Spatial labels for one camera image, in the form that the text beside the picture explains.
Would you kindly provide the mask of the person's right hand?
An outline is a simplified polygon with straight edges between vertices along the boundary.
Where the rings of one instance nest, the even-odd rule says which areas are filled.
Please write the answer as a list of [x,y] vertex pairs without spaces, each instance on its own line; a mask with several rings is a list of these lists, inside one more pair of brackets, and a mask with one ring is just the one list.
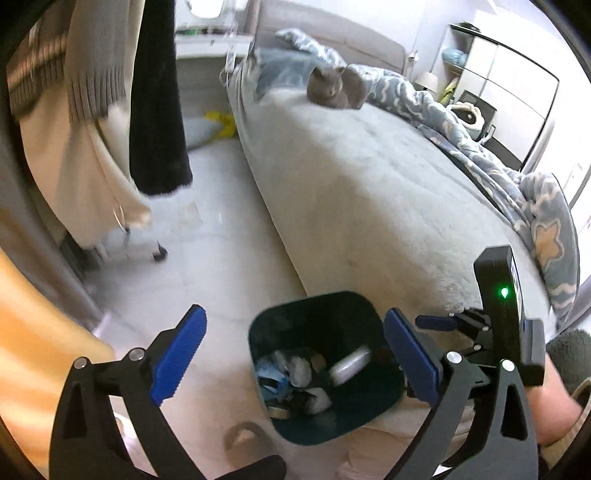
[[576,424],[583,407],[568,393],[559,373],[551,361],[545,367],[541,386],[527,389],[536,439],[548,446],[561,440]]

